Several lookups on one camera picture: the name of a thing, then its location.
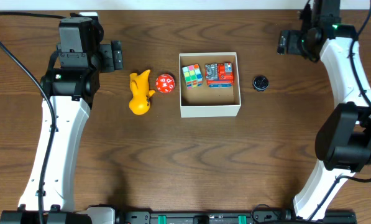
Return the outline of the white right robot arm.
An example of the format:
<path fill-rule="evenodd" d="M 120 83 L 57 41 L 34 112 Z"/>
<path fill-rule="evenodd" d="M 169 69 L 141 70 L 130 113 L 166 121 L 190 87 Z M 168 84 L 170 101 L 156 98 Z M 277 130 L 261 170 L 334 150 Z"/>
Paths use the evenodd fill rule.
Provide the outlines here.
<path fill-rule="evenodd" d="M 308 1 L 300 11 L 299 30 L 283 30 L 280 55 L 300 55 L 322 62 L 331 84 L 334 110 L 315 139 L 317 162 L 303 189 L 293 197 L 285 222 L 350 223 L 351 213 L 327 210 L 348 181 L 371 183 L 355 176 L 371 165 L 371 87 L 359 55 L 361 30 L 344 24 L 340 1 Z"/>

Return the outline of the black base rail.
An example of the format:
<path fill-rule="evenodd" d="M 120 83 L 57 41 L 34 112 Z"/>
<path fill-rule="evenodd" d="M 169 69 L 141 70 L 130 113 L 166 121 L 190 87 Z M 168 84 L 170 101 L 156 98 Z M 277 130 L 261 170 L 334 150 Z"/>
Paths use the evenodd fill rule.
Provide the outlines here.
<path fill-rule="evenodd" d="M 357 224 L 354 212 L 329 211 L 320 220 L 303 220 L 289 209 L 259 205 L 250 212 L 123 212 L 107 205 L 95 205 L 80 212 L 92 223 L 123 224 L 253 224 L 253 223 L 328 223 Z"/>

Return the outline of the red toy fire truck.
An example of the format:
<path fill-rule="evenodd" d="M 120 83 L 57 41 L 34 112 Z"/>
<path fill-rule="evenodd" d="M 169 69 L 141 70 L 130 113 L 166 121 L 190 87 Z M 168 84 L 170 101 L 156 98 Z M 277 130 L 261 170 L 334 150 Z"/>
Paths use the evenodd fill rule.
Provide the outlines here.
<path fill-rule="evenodd" d="M 234 83 L 232 63 L 211 63 L 205 65 L 205 77 L 210 88 L 229 88 Z"/>

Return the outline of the beige cardboard box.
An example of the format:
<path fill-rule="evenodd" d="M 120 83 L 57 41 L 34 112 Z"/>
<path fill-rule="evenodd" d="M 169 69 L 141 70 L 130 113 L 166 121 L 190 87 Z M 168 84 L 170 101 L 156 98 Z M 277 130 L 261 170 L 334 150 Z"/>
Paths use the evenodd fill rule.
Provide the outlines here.
<path fill-rule="evenodd" d="M 198 64 L 201 73 L 210 63 L 230 62 L 233 65 L 234 83 L 228 88 L 210 88 L 206 80 L 201 86 L 189 89 L 182 68 Z M 239 69 L 235 52 L 181 53 L 179 55 L 180 114 L 182 118 L 207 118 L 237 116 L 242 103 L 240 97 Z"/>

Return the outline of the multicoloured puzzle cube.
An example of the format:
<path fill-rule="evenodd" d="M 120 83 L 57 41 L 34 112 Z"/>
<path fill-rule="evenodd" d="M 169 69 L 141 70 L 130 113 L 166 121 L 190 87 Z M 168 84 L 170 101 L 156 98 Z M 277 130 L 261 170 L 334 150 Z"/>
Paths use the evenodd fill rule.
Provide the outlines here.
<path fill-rule="evenodd" d="M 203 76 L 200 66 L 196 64 L 181 68 L 187 89 L 199 87 L 203 84 Z"/>

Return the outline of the small black round cap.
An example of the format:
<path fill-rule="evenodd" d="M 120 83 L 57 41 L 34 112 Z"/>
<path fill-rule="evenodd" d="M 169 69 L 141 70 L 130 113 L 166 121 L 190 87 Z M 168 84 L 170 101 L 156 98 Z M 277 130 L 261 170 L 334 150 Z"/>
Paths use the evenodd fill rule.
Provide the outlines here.
<path fill-rule="evenodd" d="M 269 80 L 266 76 L 258 75 L 253 80 L 253 88 L 256 91 L 265 91 L 269 86 Z"/>

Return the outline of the yellow rubber duck toy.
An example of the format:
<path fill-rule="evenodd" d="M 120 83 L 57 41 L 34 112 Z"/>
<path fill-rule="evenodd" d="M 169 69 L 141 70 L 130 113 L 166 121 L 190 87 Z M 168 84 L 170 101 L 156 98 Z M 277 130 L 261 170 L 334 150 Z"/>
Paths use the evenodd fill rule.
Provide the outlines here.
<path fill-rule="evenodd" d="M 137 73 L 129 75 L 130 90 L 132 92 L 129 108 L 136 115 L 143 115 L 149 111 L 151 107 L 150 98 L 156 93 L 155 90 L 150 89 L 149 75 L 150 70 L 145 70 L 140 75 Z"/>

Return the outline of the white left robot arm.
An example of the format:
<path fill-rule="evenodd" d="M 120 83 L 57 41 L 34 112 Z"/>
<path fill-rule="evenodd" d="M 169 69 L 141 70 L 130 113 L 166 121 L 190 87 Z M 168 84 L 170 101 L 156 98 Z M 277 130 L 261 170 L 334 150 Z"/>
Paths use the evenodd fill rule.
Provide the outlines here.
<path fill-rule="evenodd" d="M 73 184 L 99 75 L 123 68 L 121 43 L 102 42 L 97 12 L 62 17 L 58 31 L 60 42 L 39 83 L 42 128 L 32 172 L 17 209 L 3 211 L 0 223 L 119 223 L 120 216 L 109 205 L 77 212 Z"/>

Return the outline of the red polyhedral die ball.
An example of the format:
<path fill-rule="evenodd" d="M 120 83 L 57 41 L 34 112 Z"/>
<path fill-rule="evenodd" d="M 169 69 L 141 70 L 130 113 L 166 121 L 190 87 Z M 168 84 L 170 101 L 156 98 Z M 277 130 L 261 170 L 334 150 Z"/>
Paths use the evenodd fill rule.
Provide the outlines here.
<path fill-rule="evenodd" d="M 170 93 L 175 89 L 175 80 L 169 74 L 161 74 L 157 77 L 155 86 L 160 93 Z"/>

